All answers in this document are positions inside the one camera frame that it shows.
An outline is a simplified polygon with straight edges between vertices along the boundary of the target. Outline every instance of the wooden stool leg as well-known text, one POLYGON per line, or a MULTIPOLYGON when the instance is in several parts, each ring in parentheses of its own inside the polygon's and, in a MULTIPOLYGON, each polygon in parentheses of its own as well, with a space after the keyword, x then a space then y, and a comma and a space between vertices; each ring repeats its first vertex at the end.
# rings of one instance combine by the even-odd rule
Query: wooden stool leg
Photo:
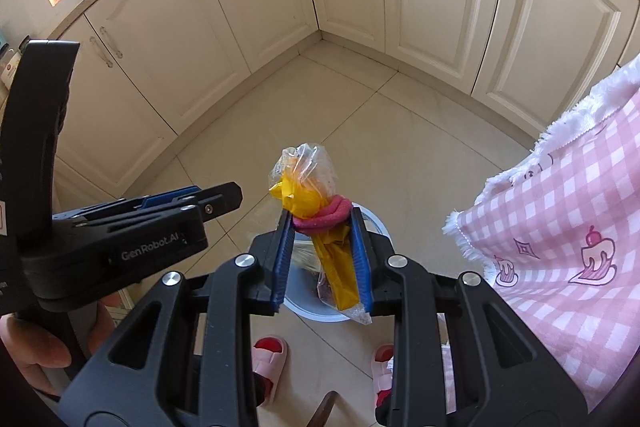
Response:
POLYGON ((335 399, 338 398, 338 393, 335 391, 329 391, 324 395, 322 402, 316 409, 316 412, 306 424, 306 427, 324 427, 326 421, 329 419, 332 409, 334 408, 335 399))

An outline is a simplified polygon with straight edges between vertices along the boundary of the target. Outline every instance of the silver handle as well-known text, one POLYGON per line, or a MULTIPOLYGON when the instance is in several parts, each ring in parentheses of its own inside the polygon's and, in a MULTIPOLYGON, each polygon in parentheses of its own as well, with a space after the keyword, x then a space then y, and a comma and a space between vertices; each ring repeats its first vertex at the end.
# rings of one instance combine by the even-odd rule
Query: silver handle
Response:
POLYGON ((104 40, 106 41, 107 46, 110 47, 111 51, 113 51, 113 53, 116 54, 116 58, 122 58, 122 52, 118 49, 118 46, 116 45, 115 41, 107 33, 107 28, 105 28, 104 26, 100 26, 99 32, 100 32, 100 35, 102 35, 104 40))
POLYGON ((104 50, 100 47, 100 44, 98 44, 98 39, 96 39, 95 37, 89 37, 89 42, 91 42, 92 46, 94 47, 94 50, 98 54, 98 57, 100 57, 102 60, 105 61, 105 63, 107 64, 107 67, 113 68, 113 62, 111 62, 107 58, 107 55, 104 53, 104 50))

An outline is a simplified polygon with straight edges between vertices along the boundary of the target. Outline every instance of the tile floor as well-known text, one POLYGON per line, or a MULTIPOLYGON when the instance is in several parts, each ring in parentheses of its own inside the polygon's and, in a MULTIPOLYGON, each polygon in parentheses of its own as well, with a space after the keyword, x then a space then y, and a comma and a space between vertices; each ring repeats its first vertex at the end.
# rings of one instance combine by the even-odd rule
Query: tile floor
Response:
MULTIPOLYGON (((143 191, 231 180, 242 187, 240 209, 207 224, 209 250, 177 269, 188 277, 213 271, 276 227, 280 206, 267 193, 268 173, 281 149, 302 142, 324 144, 340 193, 380 217, 397 252, 454 277, 474 266, 443 237, 446 216, 470 206, 488 177, 527 154, 433 89, 320 41, 231 107, 143 191)), ((140 291, 158 278, 145 280, 140 291)), ((267 333, 284 337, 290 351, 276 402, 259 410, 262 426, 306 425, 332 389, 340 400, 329 427, 376 424, 369 360, 393 339, 392 320, 322 324, 283 307, 274 318, 252 320, 256 339, 267 333)))

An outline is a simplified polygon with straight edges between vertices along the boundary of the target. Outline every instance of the silver bolt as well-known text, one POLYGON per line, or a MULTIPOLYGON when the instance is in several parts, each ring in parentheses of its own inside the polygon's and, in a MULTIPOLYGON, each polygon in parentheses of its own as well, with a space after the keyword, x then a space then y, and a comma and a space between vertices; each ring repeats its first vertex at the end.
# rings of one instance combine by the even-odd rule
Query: silver bolt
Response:
POLYGON ((482 277, 476 272, 466 272, 462 274, 462 282, 467 286, 478 286, 482 282, 482 277))
POLYGON ((162 276, 162 284, 165 286, 175 286, 182 279, 178 272, 167 272, 162 276))
POLYGON ((255 257, 250 253, 243 253, 236 257, 236 266, 245 268, 251 266, 253 263, 255 263, 255 257))
POLYGON ((389 266, 393 268, 404 268, 408 263, 406 257, 404 255, 392 255, 387 260, 389 266))

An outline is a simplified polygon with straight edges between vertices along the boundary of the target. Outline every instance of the foot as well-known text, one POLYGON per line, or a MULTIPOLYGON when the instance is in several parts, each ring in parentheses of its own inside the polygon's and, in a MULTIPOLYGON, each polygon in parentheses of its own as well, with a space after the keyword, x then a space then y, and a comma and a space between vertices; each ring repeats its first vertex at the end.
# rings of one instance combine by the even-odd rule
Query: foot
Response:
POLYGON ((383 400, 391 394, 393 370, 387 367, 394 356, 394 345, 385 344, 376 349, 371 357, 371 374, 373 375, 373 402, 379 407, 383 400))
POLYGON ((251 358, 254 373, 264 381, 264 401, 260 405, 269 405, 287 359, 287 343, 280 337, 263 337, 254 344, 251 358))

